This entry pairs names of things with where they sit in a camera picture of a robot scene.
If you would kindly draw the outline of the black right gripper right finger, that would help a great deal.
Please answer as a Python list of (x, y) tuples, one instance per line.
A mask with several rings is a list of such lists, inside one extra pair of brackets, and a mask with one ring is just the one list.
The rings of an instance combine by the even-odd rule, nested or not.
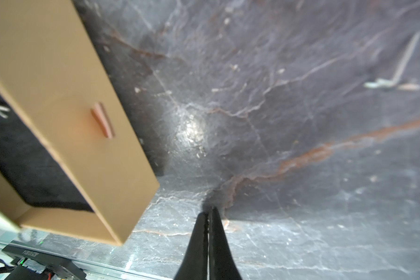
[(241, 280), (226, 238), (219, 211), (209, 213), (209, 273), (210, 280)]

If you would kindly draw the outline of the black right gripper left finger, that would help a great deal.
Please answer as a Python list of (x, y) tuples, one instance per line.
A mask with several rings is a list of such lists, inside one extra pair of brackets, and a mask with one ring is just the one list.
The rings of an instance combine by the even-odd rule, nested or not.
[(208, 215), (197, 216), (184, 259), (174, 280), (206, 280), (208, 265)]

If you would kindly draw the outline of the cream square gift box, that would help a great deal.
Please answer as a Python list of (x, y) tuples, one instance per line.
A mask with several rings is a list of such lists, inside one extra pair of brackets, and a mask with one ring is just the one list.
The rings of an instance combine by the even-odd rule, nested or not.
[(91, 207), (35, 208), (0, 173), (0, 229), (123, 245), (159, 182), (71, 1), (0, 1), (0, 95)]

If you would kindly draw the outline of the silver stud earring on table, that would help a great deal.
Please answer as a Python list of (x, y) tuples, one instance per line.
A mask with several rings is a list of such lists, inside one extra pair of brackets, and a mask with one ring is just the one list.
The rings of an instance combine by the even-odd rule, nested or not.
[(376, 78), (375, 81), (365, 82), (363, 87), (366, 89), (397, 89), (401, 91), (420, 91), (420, 85), (414, 82), (402, 83), (402, 78), (406, 67), (414, 54), (420, 40), (420, 31), (417, 31), (410, 38), (406, 49), (400, 60), (396, 64), (394, 74), (391, 79)]

